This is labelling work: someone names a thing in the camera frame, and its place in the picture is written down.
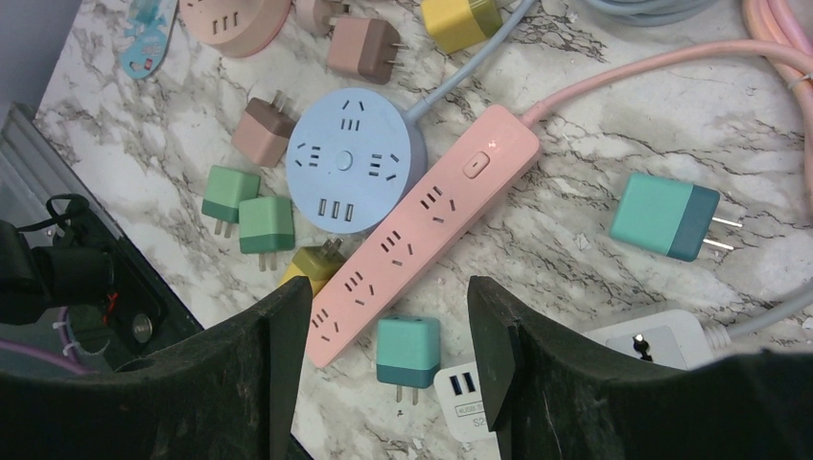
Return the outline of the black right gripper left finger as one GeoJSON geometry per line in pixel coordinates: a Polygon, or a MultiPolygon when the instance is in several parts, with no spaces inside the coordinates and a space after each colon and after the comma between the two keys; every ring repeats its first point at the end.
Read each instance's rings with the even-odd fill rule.
{"type": "Polygon", "coordinates": [[[5,459],[283,459],[310,327],[295,277],[113,372],[1,376],[5,459]]]}

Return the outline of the pink brown plug adapter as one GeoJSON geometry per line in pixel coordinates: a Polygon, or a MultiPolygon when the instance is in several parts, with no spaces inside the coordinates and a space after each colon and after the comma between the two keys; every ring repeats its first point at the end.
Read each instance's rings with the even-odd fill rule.
{"type": "Polygon", "coordinates": [[[296,119],[286,95],[271,101],[251,98],[231,137],[231,144],[257,166],[274,168],[286,153],[296,119]]]}

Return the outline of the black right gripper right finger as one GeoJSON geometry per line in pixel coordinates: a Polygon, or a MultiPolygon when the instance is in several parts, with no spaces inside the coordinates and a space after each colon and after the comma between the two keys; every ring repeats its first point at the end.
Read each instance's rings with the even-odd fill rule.
{"type": "Polygon", "coordinates": [[[692,371],[626,356],[497,281],[467,292],[479,387],[504,459],[808,459],[812,357],[735,355],[692,371]]]}

